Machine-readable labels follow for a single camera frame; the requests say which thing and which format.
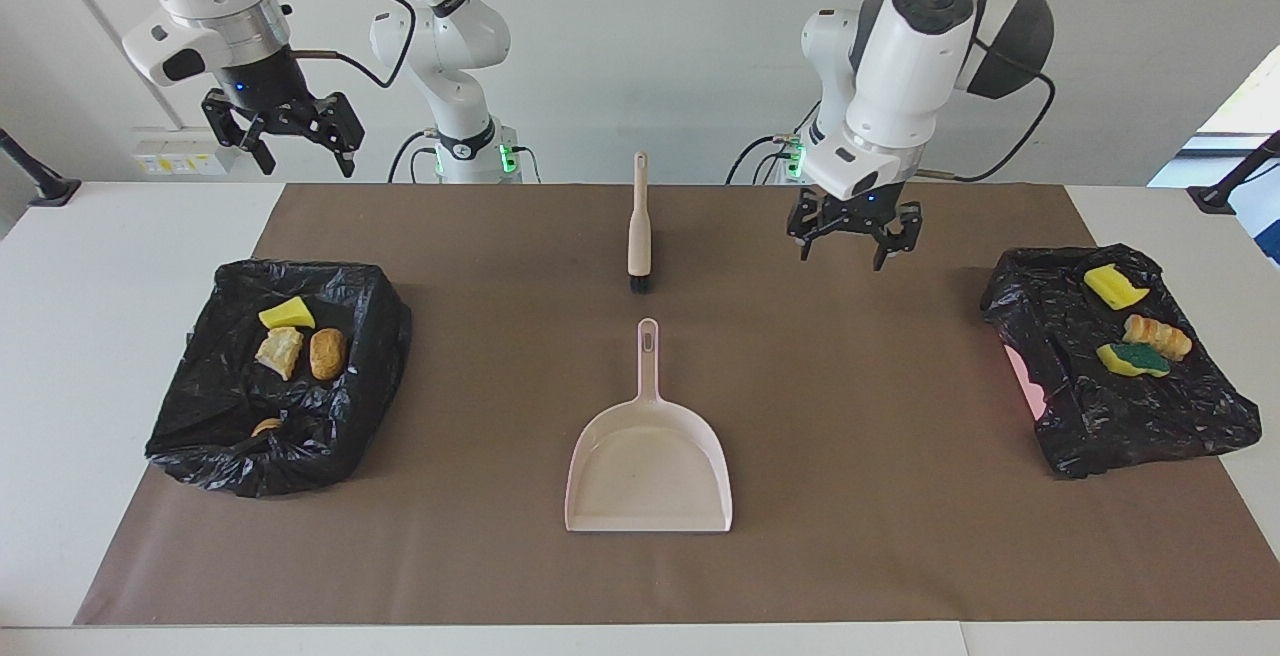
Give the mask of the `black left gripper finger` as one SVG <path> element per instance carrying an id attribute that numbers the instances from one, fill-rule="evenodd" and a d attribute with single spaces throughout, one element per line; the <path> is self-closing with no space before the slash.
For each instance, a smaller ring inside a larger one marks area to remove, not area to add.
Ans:
<path id="1" fill-rule="evenodd" d="M 911 252 L 923 227 L 922 205 L 918 201 L 896 206 L 895 217 L 873 234 L 877 242 L 873 270 L 881 270 L 884 261 L 897 252 Z"/>
<path id="2" fill-rule="evenodd" d="M 787 233 L 800 247 L 800 261 L 809 259 L 813 243 L 831 232 L 828 199 L 797 199 L 787 220 Z"/>

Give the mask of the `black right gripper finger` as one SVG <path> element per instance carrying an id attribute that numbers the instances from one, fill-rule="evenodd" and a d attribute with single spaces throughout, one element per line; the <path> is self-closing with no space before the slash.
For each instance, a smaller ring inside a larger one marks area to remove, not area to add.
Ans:
<path id="1" fill-rule="evenodd" d="M 307 102 L 305 137 L 325 147 L 335 159 L 343 178 L 355 176 L 355 154 L 364 141 L 364 126 L 343 92 L 333 92 Z"/>
<path id="2" fill-rule="evenodd" d="M 204 114 L 215 140 L 224 147 L 236 147 L 251 155 L 264 176 L 271 176 L 276 168 L 275 158 L 261 140 L 265 131 L 262 118 L 251 113 L 250 127 L 242 127 L 234 115 L 236 108 L 223 91 L 207 91 L 204 97 Z"/>

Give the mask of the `beige hand brush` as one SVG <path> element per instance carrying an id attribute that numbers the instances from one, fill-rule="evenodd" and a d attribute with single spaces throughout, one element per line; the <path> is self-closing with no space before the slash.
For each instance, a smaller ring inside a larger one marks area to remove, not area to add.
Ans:
<path id="1" fill-rule="evenodd" d="M 632 293 L 645 293 L 652 277 L 652 218 L 648 206 L 648 155 L 634 154 L 634 200 L 628 220 L 627 273 Z"/>

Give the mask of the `yellow sponge piece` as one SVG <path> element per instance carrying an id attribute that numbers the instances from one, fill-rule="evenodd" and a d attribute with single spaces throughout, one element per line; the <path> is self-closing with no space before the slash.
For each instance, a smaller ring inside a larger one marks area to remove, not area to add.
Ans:
<path id="1" fill-rule="evenodd" d="M 311 331 L 316 328 L 314 314 L 300 296 L 294 296 L 278 304 L 276 306 L 260 311 L 259 320 L 269 331 L 280 328 Z"/>
<path id="2" fill-rule="evenodd" d="M 1114 311 L 1121 311 L 1142 302 L 1151 292 L 1129 279 L 1115 263 L 1094 266 L 1083 275 L 1084 284 Z"/>
<path id="3" fill-rule="evenodd" d="M 1124 377 L 1166 377 L 1170 361 L 1147 343 L 1105 343 L 1094 351 L 1103 368 Z"/>

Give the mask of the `beige plastic dustpan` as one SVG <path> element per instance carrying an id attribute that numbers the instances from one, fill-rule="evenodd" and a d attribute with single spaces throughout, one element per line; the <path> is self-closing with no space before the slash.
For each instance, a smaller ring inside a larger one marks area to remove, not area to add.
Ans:
<path id="1" fill-rule="evenodd" d="M 694 410 L 660 395 L 660 327 L 636 325 L 636 393 L 580 430 L 566 477 L 568 533 L 727 534 L 733 492 L 722 443 Z"/>

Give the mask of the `pink plastic bin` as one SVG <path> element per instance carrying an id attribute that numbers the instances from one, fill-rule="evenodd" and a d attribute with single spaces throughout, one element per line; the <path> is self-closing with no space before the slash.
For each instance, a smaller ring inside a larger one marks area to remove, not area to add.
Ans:
<path id="1" fill-rule="evenodd" d="M 1005 345 L 1004 351 L 1006 352 L 1012 373 L 1018 379 L 1024 400 L 1027 401 L 1027 406 L 1030 411 L 1030 416 L 1033 422 L 1038 423 L 1047 411 L 1044 390 L 1030 378 L 1025 361 L 1015 348 Z"/>

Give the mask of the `black plastic trash bag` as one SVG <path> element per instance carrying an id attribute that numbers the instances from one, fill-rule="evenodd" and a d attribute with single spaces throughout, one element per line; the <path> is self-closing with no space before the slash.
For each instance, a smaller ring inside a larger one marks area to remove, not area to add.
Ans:
<path id="1" fill-rule="evenodd" d="M 259 313 L 300 296 L 319 328 L 347 342 L 346 369 L 316 381 L 255 361 Z M 220 265 L 145 446 L 165 474 L 204 489 L 266 498 L 351 478 L 404 374 L 413 314 L 380 266 L 247 259 Z M 283 427 L 251 438 L 264 419 Z"/>
<path id="2" fill-rule="evenodd" d="M 1083 281 L 1115 263 L 1149 287 L 1135 306 L 1114 311 Z M 1005 251 L 980 300 L 983 319 L 1025 361 L 1044 390 L 1047 411 L 1034 423 L 1050 469 L 1084 478 L 1121 466 L 1230 454 L 1263 434 L 1258 406 L 1206 352 L 1165 283 L 1162 266 L 1124 243 Z M 1162 378 L 1107 372 L 1098 346 L 1125 343 L 1132 314 L 1184 331 L 1194 342 Z"/>

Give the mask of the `black clamp stand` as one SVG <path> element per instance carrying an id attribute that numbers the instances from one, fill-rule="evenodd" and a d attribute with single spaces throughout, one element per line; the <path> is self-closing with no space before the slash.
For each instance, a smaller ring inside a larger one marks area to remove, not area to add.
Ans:
<path id="1" fill-rule="evenodd" d="M 1280 129 L 1268 135 L 1257 147 L 1243 156 L 1221 179 L 1212 184 L 1192 184 L 1185 192 L 1204 214 L 1235 215 L 1230 204 L 1233 192 L 1252 179 L 1280 167 Z"/>
<path id="2" fill-rule="evenodd" d="M 31 208 L 64 206 L 82 186 L 81 179 L 64 178 L 40 159 L 32 156 L 4 128 L 0 128 L 0 151 L 35 184 L 36 195 L 29 200 Z"/>

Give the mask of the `brown table mat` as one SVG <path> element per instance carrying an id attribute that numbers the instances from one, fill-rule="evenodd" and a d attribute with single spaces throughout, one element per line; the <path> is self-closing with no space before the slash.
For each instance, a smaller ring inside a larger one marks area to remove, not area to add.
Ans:
<path id="1" fill-rule="evenodd" d="M 365 261 L 413 314 L 355 475 L 238 498 L 148 469 L 76 621 L 570 624 L 1280 619 L 1280 561 L 1213 457 L 1059 480 L 980 295 L 1014 247 L 1089 246 L 1061 187 L 923 184 L 919 249 L 799 261 L 790 188 L 284 190 L 255 252 Z M 636 387 L 723 445 L 722 536 L 571 534 L 580 429 Z"/>

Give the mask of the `white wall socket box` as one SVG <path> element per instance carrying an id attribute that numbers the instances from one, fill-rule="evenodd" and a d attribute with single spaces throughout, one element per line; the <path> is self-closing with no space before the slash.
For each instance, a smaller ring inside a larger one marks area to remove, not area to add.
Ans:
<path id="1" fill-rule="evenodd" d="M 131 132 L 131 159 L 154 178 L 220 178 L 232 173 L 239 150 L 223 145 L 210 129 L 142 128 Z"/>

